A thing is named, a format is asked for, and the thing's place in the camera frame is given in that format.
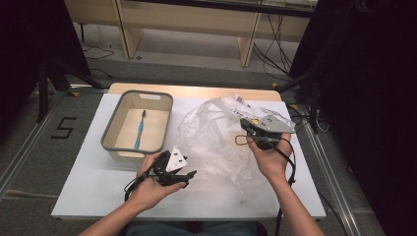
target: wooden cabinet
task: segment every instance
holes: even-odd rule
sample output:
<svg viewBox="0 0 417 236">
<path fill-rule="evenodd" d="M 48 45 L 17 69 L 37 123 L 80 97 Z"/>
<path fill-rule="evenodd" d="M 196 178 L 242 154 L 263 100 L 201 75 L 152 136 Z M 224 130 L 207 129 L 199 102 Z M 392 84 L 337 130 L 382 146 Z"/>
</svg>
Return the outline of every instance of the wooden cabinet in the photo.
<svg viewBox="0 0 417 236">
<path fill-rule="evenodd" d="M 127 58 L 137 51 L 143 29 L 236 36 L 243 67 L 249 65 L 255 38 L 273 38 L 266 14 L 123 0 L 65 3 L 75 23 L 117 26 Z M 270 17 L 277 29 L 277 16 Z M 283 17 L 281 39 L 300 41 L 308 22 L 304 18 Z"/>
</svg>

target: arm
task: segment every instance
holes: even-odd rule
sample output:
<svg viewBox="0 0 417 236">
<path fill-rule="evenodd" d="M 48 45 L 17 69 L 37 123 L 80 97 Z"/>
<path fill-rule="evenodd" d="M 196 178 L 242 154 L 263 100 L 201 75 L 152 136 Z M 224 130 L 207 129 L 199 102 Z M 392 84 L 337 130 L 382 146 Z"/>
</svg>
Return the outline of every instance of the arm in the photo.
<svg viewBox="0 0 417 236">
<path fill-rule="evenodd" d="M 146 171 L 159 153 L 147 156 L 137 176 Z M 185 187 L 185 183 L 162 187 L 153 178 L 147 178 L 133 192 L 129 200 L 111 211 L 80 235 L 117 235 L 119 231 L 141 212 L 155 207 L 163 198 Z"/>
<path fill-rule="evenodd" d="M 289 142 L 291 135 L 282 134 L 282 138 Z M 276 147 L 287 156 L 290 156 L 292 149 L 288 142 L 280 141 Z M 285 168 L 287 160 L 273 149 L 259 149 L 249 138 L 248 145 L 255 155 L 261 173 L 267 177 L 276 193 L 282 212 L 289 222 L 291 235 L 324 235 L 322 229 L 307 212 L 286 181 Z"/>
</svg>

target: person's left hand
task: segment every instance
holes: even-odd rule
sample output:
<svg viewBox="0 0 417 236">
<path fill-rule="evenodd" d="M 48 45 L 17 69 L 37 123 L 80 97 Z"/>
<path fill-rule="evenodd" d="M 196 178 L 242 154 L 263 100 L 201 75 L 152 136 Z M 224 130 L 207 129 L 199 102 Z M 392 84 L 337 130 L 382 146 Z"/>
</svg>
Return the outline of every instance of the person's left hand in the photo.
<svg viewBox="0 0 417 236">
<path fill-rule="evenodd" d="M 148 155 L 141 168 L 139 168 L 137 177 L 141 176 L 143 172 L 147 171 L 150 165 L 157 159 L 159 153 Z M 144 182 L 138 185 L 136 190 L 132 193 L 128 202 L 134 205 L 138 211 L 144 211 L 155 207 L 166 196 L 173 194 L 184 188 L 186 184 L 184 182 L 176 183 L 171 186 L 161 186 L 159 183 L 149 177 Z"/>
</svg>

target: electronic device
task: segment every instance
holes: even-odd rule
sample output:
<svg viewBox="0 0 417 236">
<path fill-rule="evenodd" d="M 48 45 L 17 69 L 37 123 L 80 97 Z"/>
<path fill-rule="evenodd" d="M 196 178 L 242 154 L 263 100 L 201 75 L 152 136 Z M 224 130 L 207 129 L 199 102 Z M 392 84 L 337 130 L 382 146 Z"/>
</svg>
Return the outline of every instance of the electronic device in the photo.
<svg viewBox="0 0 417 236">
<path fill-rule="evenodd" d="M 294 129 L 273 115 L 268 115 L 261 120 L 240 119 L 240 126 L 248 137 L 252 138 L 258 148 L 267 150 L 276 146 L 282 133 L 294 133 Z"/>
<path fill-rule="evenodd" d="M 177 147 L 174 147 L 172 153 L 169 150 L 162 152 L 156 160 L 150 165 L 148 170 L 132 180 L 125 187 L 125 201 L 127 201 L 132 192 L 140 183 L 148 177 L 154 178 L 161 186 L 170 186 L 176 183 L 184 182 L 188 186 L 189 180 L 196 175 L 197 170 L 189 172 L 186 175 L 177 173 L 187 166 L 187 156 L 183 156 Z"/>
</svg>

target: blue toothbrush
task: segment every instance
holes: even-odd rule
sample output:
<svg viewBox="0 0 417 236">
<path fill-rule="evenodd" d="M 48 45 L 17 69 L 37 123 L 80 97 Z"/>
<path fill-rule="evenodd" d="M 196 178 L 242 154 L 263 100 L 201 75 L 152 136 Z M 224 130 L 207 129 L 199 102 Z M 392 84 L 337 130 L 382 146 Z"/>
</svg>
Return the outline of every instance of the blue toothbrush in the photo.
<svg viewBox="0 0 417 236">
<path fill-rule="evenodd" d="M 142 120 L 141 120 L 141 124 L 139 125 L 138 136 L 136 137 L 135 149 L 139 149 L 139 145 L 141 144 L 141 135 L 142 135 L 142 132 L 144 131 L 144 119 L 146 115 L 147 115 L 147 111 L 144 110 L 144 112 L 142 112 Z"/>
</svg>

